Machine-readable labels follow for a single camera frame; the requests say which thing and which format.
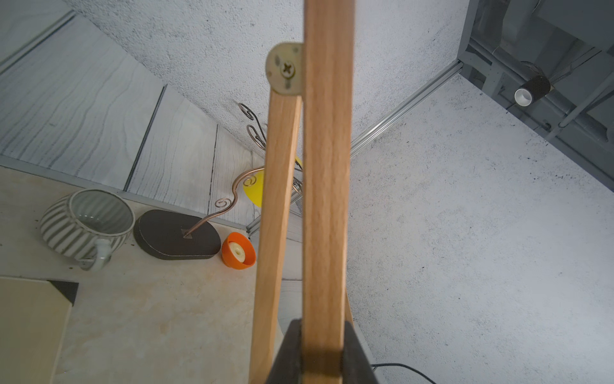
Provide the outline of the wooden board black corners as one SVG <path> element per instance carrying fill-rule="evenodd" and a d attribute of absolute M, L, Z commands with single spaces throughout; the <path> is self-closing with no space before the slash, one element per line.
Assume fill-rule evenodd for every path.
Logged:
<path fill-rule="evenodd" d="M 52 383 L 79 284 L 1 278 L 1 382 Z"/>

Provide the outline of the small wooden easel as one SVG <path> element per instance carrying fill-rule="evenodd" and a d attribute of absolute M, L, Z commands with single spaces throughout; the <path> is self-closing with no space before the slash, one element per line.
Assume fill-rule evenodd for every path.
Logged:
<path fill-rule="evenodd" d="M 352 1 L 305 2 L 304 38 L 293 61 L 298 88 L 270 91 L 249 361 L 252 383 L 265 382 L 273 363 L 297 150 L 302 150 L 304 164 L 302 380 L 342 380 L 354 26 Z"/>

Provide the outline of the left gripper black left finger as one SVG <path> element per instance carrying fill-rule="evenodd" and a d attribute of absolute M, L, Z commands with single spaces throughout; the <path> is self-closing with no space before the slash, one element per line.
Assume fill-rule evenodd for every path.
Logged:
<path fill-rule="evenodd" d="M 302 382 L 302 320 L 294 319 L 284 336 L 266 384 Z"/>

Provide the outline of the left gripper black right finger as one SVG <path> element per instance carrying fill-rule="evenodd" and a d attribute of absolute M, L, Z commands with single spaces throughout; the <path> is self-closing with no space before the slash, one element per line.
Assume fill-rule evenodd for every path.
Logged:
<path fill-rule="evenodd" d="M 353 325 L 348 321 L 345 322 L 344 330 L 342 382 L 344 384 L 378 384 Z"/>

